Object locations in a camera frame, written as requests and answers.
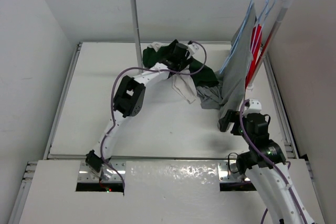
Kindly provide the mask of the white green raglan t-shirt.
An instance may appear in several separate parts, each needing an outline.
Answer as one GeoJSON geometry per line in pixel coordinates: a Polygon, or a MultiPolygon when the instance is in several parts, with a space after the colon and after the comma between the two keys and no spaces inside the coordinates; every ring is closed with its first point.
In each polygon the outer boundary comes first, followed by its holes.
{"type": "MultiPolygon", "coordinates": [[[[174,40],[170,44],[161,42],[148,44],[142,53],[143,65],[146,68],[152,68],[165,56],[171,54],[178,42],[178,40],[174,40]]],[[[196,100],[198,87],[214,87],[218,85],[214,71],[196,59],[182,72],[187,75],[172,75],[172,89],[189,104],[196,100]]]]}

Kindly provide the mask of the light blue wire hanger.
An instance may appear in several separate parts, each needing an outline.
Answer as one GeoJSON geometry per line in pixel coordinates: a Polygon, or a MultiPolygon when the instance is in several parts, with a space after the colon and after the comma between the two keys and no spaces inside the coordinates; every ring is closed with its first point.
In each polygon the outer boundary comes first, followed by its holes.
{"type": "Polygon", "coordinates": [[[244,20],[243,20],[242,24],[240,25],[238,31],[237,31],[237,32],[235,33],[235,35],[234,35],[234,39],[235,39],[235,40],[234,40],[234,43],[233,43],[232,46],[231,46],[229,56],[225,59],[225,61],[224,61],[223,65],[222,65],[222,67],[221,67],[220,70],[219,70],[219,73],[220,73],[220,74],[223,73],[223,71],[224,71],[224,69],[226,68],[226,66],[228,65],[228,63],[229,63],[231,57],[233,56],[233,54],[234,54],[235,51],[236,51],[236,48],[237,48],[237,45],[238,45],[238,43],[239,43],[239,41],[240,41],[241,35],[242,35],[242,33],[243,33],[244,29],[245,29],[245,26],[246,26],[246,23],[247,23],[247,19],[248,19],[248,17],[249,17],[249,14],[250,14],[250,11],[251,11],[251,8],[252,8],[253,3],[254,3],[254,0],[250,0],[250,2],[249,2],[249,6],[248,6],[248,8],[247,8],[246,15],[245,15],[245,17],[244,17],[244,20]]]}

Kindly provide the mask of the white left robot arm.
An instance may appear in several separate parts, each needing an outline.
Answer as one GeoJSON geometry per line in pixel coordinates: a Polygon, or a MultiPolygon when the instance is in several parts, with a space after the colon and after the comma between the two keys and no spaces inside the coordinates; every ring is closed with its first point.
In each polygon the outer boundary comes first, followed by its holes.
{"type": "Polygon", "coordinates": [[[101,139],[86,155],[86,165],[95,174],[101,176],[103,169],[108,166],[107,162],[117,142],[115,134],[124,122],[139,114],[143,107],[146,89],[172,75],[181,73],[192,62],[193,50],[196,48],[191,41],[186,45],[177,42],[171,52],[163,56],[153,67],[143,69],[141,74],[134,77],[127,75],[131,70],[141,70],[140,67],[131,67],[123,70],[116,77],[111,90],[111,119],[101,139]]]}

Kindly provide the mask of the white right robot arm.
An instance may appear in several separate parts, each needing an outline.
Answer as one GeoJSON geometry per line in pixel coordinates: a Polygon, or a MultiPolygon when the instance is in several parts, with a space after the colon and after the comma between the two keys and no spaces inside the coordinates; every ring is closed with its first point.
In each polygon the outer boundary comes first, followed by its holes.
{"type": "Polygon", "coordinates": [[[232,135],[241,136],[248,151],[227,161],[230,175],[248,178],[258,191],[273,223],[314,223],[295,189],[288,172],[289,162],[269,135],[270,116],[229,110],[219,120],[221,130],[232,124],[232,135]]]}

